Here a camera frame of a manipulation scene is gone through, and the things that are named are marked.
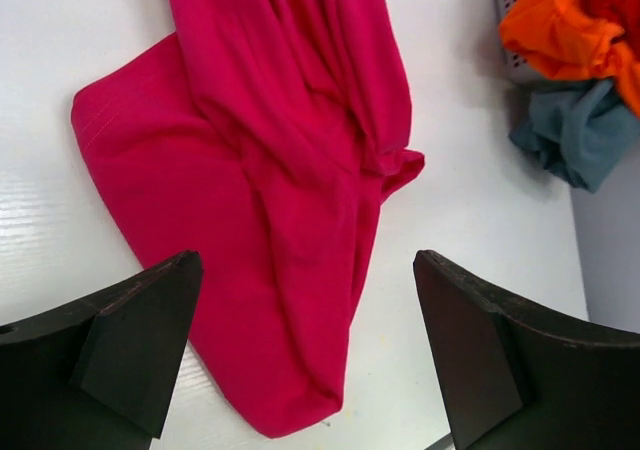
gray wall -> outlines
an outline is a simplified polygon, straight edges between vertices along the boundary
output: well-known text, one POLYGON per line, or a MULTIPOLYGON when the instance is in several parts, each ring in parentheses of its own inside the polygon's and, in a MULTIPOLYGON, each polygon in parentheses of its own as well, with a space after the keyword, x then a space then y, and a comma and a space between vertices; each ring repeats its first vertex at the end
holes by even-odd
POLYGON ((591 320, 640 332, 640 145, 573 205, 591 320))

white table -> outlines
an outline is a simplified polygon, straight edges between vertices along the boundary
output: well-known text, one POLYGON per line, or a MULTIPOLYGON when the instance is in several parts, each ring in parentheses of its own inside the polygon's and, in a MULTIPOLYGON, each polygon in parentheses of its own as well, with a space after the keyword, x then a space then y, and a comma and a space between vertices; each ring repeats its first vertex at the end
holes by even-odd
MULTIPOLYGON (((418 249, 586 318, 569 191, 506 138, 493 0, 388 1, 413 91, 412 148, 427 167, 383 208, 344 410, 267 441, 187 350, 155 450, 422 450, 448 433, 411 272, 418 249)), ((76 90, 171 29, 166 0, 0 0, 0 322, 138 271, 68 115, 76 90)))

wood grain texture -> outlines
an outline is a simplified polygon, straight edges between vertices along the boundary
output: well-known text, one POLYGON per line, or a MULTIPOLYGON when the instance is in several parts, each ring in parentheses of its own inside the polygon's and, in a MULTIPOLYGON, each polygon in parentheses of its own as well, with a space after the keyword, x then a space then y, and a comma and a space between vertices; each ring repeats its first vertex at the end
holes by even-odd
MULTIPOLYGON (((512 89, 493 0, 388 2, 413 92, 411 148, 427 155, 427 168, 383 207, 344 410, 267 441, 229 409, 188 349, 154 450, 418 450, 448 433, 411 274, 419 248, 586 316, 569 192, 506 139, 512 89)), ((166 0, 0 0, 0 15, 0 322, 9 322, 139 269, 68 115, 75 91, 172 22, 166 0)))

teal cloth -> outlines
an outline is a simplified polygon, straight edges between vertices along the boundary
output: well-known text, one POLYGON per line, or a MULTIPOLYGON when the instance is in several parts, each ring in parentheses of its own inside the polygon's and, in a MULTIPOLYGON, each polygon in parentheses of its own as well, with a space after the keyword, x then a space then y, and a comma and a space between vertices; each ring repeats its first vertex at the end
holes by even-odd
POLYGON ((576 188, 594 193, 640 135, 613 81, 545 82, 511 141, 576 188))

pink shirt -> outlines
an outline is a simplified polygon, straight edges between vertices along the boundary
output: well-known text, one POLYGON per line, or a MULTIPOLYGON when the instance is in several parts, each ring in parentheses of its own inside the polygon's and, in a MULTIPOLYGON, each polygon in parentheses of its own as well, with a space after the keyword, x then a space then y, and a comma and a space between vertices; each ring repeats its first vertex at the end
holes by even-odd
POLYGON ((176 34, 78 93, 73 126, 145 267, 200 252, 191 341, 286 435, 341 408, 380 205, 424 165, 406 76, 384 0, 170 3, 176 34))

